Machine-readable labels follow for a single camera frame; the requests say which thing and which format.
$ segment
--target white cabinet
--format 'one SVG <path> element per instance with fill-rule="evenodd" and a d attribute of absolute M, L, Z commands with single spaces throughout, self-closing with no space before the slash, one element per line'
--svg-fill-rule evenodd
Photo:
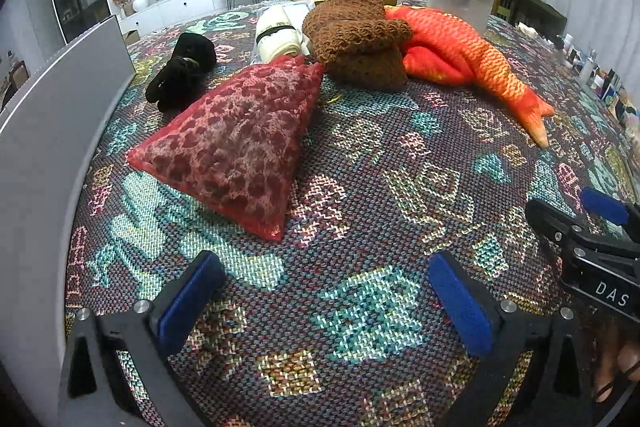
<path fill-rule="evenodd" d="M 123 33 L 138 30 L 140 36 L 159 30 L 164 26 L 160 10 L 157 6 L 150 6 L 140 13 L 118 21 L 118 23 Z"/>
<path fill-rule="evenodd" d="M 195 19 L 213 12 L 212 0 L 167 0 L 158 5 L 164 26 Z"/>

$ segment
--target patterned tablecloth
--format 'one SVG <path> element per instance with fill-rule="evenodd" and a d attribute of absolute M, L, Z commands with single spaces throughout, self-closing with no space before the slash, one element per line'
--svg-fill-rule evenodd
<path fill-rule="evenodd" d="M 410 81 L 403 92 L 383 94 L 326 76 L 303 139 L 284 239 L 260 240 L 124 161 L 163 124 L 144 90 L 178 35 L 215 42 L 218 66 L 209 82 L 217 86 L 247 65 L 258 7 L 130 46 L 137 74 L 78 203 L 67 328 L 79 307 L 106 313 L 153 299 L 207 248 L 222 260 L 228 282 L 170 361 L 215 425 L 433 425 L 476 361 L 464 354 L 425 279 L 430 256 L 446 249 L 496 298 L 540 314 L 554 310 L 556 276 L 524 204 L 538 197 L 581 214 L 585 185 L 631 200 L 620 129 L 548 51 L 492 18 L 486 38 L 556 108 L 545 121 L 548 150 L 483 92 Z M 144 416 L 161 425 L 126 353 L 121 361 Z M 521 358 L 492 425 L 508 413 L 528 361 Z"/>

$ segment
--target brown knitted fabric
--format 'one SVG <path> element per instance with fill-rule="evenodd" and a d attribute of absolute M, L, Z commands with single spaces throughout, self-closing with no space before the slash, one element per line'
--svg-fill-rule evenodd
<path fill-rule="evenodd" d="M 395 91 L 406 84 L 398 45 L 412 36 L 402 20 L 385 20 L 382 0 L 328 0 L 305 18 L 318 61 L 335 80 Z"/>

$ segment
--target fish plush toy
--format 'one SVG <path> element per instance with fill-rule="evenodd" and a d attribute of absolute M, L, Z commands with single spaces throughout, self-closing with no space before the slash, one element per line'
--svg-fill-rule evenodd
<path fill-rule="evenodd" d="M 507 59 L 466 22 L 431 8 L 386 7 L 386 18 L 405 20 L 414 36 L 401 46 L 406 72 L 450 87 L 476 84 L 502 100 L 530 137 L 548 147 L 543 116 L 554 108 L 520 81 Z"/>

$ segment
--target red plastic bag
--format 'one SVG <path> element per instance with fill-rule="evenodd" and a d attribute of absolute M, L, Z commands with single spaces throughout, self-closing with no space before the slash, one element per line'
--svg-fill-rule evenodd
<path fill-rule="evenodd" d="M 279 240 L 323 68 L 254 64 L 127 153 L 127 161 L 249 232 Z"/>

